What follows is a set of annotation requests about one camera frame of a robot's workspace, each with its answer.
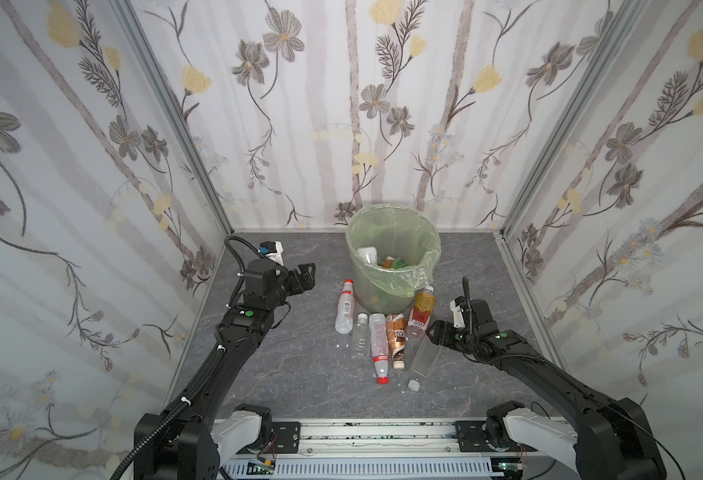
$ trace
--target trash can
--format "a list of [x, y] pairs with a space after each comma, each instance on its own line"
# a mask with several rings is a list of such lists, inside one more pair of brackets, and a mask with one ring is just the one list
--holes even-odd
[[[346, 244], [354, 265], [357, 302], [368, 312], [403, 312], [415, 291], [431, 283], [440, 260], [437, 227], [421, 212], [398, 205], [372, 205], [359, 210], [346, 227]], [[385, 270], [371, 265], [357, 248], [374, 246], [378, 259], [402, 258], [407, 266]]]

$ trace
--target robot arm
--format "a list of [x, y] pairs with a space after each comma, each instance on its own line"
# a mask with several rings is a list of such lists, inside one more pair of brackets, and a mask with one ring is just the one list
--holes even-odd
[[509, 402], [487, 412], [486, 436], [491, 445], [517, 442], [535, 447], [577, 471], [584, 480], [666, 478], [639, 405], [628, 398], [615, 400], [579, 382], [515, 331], [500, 332], [487, 302], [467, 299], [465, 277], [464, 282], [465, 296], [458, 297], [455, 304], [461, 306], [465, 326], [455, 328], [436, 321], [429, 330], [432, 342], [519, 379], [570, 424], [564, 428], [518, 402]]

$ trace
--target plastic bottle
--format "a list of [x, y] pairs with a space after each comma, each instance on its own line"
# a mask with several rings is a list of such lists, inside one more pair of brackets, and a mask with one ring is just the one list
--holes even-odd
[[389, 383], [389, 343], [386, 339], [386, 316], [383, 313], [370, 315], [370, 353], [378, 375], [378, 383]]
[[351, 345], [354, 347], [351, 359], [364, 362], [370, 358], [370, 330], [367, 329], [367, 313], [357, 315], [357, 323], [351, 332]]
[[336, 331], [346, 335], [352, 331], [354, 318], [354, 282], [347, 279], [344, 283], [344, 291], [338, 299], [338, 314], [336, 316]]
[[410, 319], [407, 321], [409, 332], [414, 336], [423, 336], [429, 326], [431, 312], [434, 310], [434, 304], [437, 299], [434, 298], [434, 287], [426, 285], [426, 287], [415, 296], [413, 310], [410, 311]]

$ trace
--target gray marble floor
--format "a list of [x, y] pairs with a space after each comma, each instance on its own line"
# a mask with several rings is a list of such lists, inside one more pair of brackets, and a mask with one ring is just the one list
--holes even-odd
[[[220, 409], [221, 417], [242, 402], [268, 406], [276, 418], [392, 418], [484, 416], [488, 408], [511, 399], [526, 405], [541, 401], [517, 379], [493, 367], [470, 363], [449, 350], [442, 352], [419, 392], [408, 390], [404, 374], [391, 367], [390, 384], [379, 386], [372, 362], [351, 362], [352, 337], [334, 329], [338, 295], [352, 264], [344, 234], [242, 236], [254, 245], [281, 241], [286, 266], [291, 269], [316, 263], [316, 287], [290, 297], [292, 312], [245, 364]], [[448, 303], [461, 294], [465, 275], [472, 298], [484, 298], [490, 304], [501, 330], [516, 330], [536, 345], [492, 235], [442, 234], [441, 241], [442, 257], [433, 281], [436, 318], [451, 318]], [[242, 255], [247, 263], [251, 258], [245, 250]], [[181, 367], [176, 393], [212, 348], [212, 327], [220, 321], [235, 282], [236, 263], [226, 253]], [[277, 310], [277, 318], [284, 309]]]

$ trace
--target trash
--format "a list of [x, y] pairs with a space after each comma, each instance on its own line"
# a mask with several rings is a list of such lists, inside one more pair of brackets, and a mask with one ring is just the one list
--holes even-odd
[[386, 317], [383, 313], [370, 315], [370, 353], [378, 375], [378, 383], [389, 383], [389, 345], [386, 341]]
[[354, 282], [352, 279], [346, 280], [341, 298], [338, 299], [338, 314], [336, 315], [336, 331], [346, 335], [352, 331], [352, 319], [354, 318]]

